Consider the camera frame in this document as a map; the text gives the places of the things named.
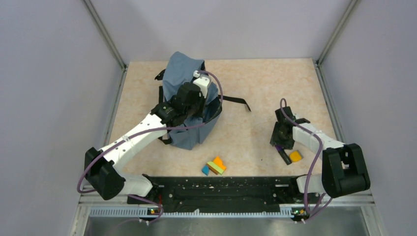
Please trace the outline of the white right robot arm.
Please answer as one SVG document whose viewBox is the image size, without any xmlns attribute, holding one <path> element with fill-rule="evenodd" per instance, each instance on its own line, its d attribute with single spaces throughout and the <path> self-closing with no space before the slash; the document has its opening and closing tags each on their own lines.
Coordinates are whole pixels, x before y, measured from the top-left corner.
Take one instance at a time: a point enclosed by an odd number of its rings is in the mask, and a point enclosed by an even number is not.
<svg viewBox="0 0 417 236">
<path fill-rule="evenodd" d="M 301 203 L 309 193 L 325 193 L 338 198 L 370 189 L 371 181 L 362 148 L 333 139 L 316 129 L 309 120 L 296 118 L 289 106 L 275 111 L 270 144 L 282 150 L 300 143 L 321 160 L 321 174 L 296 177 L 288 189 L 289 198 Z"/>
</svg>

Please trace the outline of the yellow grey sharpener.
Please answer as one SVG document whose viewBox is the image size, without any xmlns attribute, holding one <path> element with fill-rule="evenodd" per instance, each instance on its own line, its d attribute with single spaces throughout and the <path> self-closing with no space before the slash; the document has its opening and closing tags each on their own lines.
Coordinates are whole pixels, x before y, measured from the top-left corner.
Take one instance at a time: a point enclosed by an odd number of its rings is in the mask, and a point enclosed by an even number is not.
<svg viewBox="0 0 417 236">
<path fill-rule="evenodd" d="M 299 162 L 303 159 L 303 156 L 299 150 L 295 150 L 289 154 L 289 158 L 292 163 Z"/>
</svg>

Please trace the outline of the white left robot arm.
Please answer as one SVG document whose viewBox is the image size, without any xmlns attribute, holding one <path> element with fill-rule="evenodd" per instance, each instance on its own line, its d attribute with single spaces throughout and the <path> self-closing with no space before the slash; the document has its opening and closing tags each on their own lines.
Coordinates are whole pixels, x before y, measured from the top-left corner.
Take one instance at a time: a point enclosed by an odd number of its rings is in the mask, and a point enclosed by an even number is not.
<svg viewBox="0 0 417 236">
<path fill-rule="evenodd" d="M 85 153 L 84 178 L 94 191 L 104 200 L 122 193 L 138 195 L 145 203 L 154 202 L 158 191 L 151 181 L 143 175 L 124 173 L 124 166 L 154 140 L 182 129 L 186 118 L 201 117 L 210 85 L 207 78 L 184 83 L 170 100 L 157 104 L 124 136 L 99 150 L 90 148 Z"/>
</svg>

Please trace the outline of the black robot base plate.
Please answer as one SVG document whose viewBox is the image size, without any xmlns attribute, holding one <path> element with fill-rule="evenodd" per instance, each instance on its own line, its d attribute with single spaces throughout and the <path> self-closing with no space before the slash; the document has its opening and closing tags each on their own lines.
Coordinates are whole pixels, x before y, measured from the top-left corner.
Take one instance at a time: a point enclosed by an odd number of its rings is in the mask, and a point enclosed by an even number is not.
<svg viewBox="0 0 417 236">
<path fill-rule="evenodd" d="M 270 213 L 282 204 L 303 204 L 294 176 L 147 178 L 153 188 L 145 199 L 164 213 Z"/>
</svg>

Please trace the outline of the blue student backpack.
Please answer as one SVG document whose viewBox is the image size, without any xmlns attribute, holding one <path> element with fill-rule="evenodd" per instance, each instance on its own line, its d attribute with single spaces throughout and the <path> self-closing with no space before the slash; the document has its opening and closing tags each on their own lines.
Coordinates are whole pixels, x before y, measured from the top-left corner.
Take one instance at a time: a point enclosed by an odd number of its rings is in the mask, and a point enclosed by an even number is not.
<svg viewBox="0 0 417 236">
<path fill-rule="evenodd" d="M 195 70 L 210 77 L 211 85 L 204 117 L 186 118 L 185 100 L 203 97 L 200 88 L 192 83 Z M 171 55 L 166 68 L 155 77 L 162 84 L 158 91 L 158 105 L 153 111 L 161 115 L 162 122 L 169 127 L 168 137 L 160 138 L 160 141 L 166 145 L 191 150 L 196 144 L 202 144 L 213 130 L 222 112 L 223 101 L 248 104 L 243 98 L 223 95 L 221 85 L 212 82 L 214 78 L 212 73 L 206 71 L 203 59 L 193 59 L 181 52 Z"/>
</svg>

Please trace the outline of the purple cap black marker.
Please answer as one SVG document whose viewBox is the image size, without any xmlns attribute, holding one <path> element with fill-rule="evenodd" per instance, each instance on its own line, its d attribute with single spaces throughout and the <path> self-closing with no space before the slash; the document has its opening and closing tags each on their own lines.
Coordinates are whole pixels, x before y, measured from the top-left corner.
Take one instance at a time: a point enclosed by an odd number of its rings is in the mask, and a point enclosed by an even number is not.
<svg viewBox="0 0 417 236">
<path fill-rule="evenodd" d="M 276 145 L 275 148 L 278 151 L 278 153 L 280 154 L 280 156 L 282 157 L 282 159 L 284 160 L 286 165 L 292 164 L 292 161 L 291 161 L 290 157 L 288 156 L 288 154 L 284 151 L 284 149 L 281 146 Z"/>
</svg>

